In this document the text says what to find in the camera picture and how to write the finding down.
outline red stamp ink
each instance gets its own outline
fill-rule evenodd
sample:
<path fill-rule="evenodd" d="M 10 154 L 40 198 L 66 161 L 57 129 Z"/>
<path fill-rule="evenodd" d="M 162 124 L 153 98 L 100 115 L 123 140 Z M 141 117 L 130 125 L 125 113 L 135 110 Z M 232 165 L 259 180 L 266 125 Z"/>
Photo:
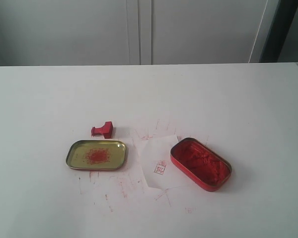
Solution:
<path fill-rule="evenodd" d="M 166 166 L 167 166 L 167 162 L 164 160 L 161 160 L 157 163 L 154 172 L 157 174 L 163 175 Z"/>

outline white paper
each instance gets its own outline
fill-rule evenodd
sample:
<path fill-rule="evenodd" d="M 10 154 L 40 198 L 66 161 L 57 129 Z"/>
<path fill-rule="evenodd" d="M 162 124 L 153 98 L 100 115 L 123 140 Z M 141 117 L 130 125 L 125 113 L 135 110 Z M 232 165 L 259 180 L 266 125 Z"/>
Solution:
<path fill-rule="evenodd" d="M 172 135 L 144 141 L 138 147 L 140 164 L 149 187 L 168 189 L 192 183 L 171 162 L 170 150 L 177 143 L 177 136 Z"/>

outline tin lid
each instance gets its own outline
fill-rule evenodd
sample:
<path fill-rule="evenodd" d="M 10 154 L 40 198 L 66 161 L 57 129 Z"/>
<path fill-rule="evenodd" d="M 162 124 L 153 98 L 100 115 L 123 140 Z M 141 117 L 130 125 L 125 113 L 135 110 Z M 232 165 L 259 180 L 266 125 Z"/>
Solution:
<path fill-rule="evenodd" d="M 75 170 L 116 170 L 125 162 L 126 149 L 117 140 L 80 140 L 71 146 L 66 164 Z"/>

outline white table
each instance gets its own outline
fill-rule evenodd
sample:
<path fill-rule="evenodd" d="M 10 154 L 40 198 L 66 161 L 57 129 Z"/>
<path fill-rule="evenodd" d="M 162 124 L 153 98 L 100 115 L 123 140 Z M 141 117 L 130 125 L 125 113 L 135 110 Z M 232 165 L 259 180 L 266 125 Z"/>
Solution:
<path fill-rule="evenodd" d="M 107 120 L 127 164 L 69 169 L 70 146 Z M 146 187 L 135 147 L 172 134 L 226 158 L 227 184 Z M 298 66 L 0 67 L 3 237 L 298 238 Z"/>

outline red tin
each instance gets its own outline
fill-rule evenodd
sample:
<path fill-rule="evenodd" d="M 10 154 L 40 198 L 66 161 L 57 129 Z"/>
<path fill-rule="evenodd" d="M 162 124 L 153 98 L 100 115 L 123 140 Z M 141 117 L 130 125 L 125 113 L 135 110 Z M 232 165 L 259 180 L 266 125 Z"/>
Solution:
<path fill-rule="evenodd" d="M 194 138 L 185 138 L 177 143 L 171 149 L 171 161 L 209 192 L 218 190 L 232 172 L 229 162 Z"/>

